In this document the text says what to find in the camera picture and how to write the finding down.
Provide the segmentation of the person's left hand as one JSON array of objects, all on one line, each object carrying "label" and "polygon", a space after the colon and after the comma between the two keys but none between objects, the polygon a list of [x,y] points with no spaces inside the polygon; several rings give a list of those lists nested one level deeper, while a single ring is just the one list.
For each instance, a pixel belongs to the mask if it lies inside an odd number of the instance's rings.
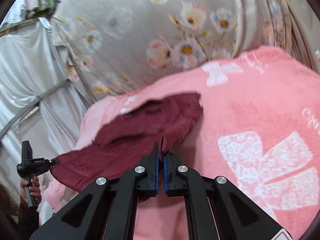
[{"label": "person's left hand", "polygon": [[29,204],[28,197],[33,197],[37,205],[42,201],[40,182],[37,176],[34,176],[31,181],[24,178],[20,179],[20,192],[21,192],[21,202],[25,202],[26,205]]}]

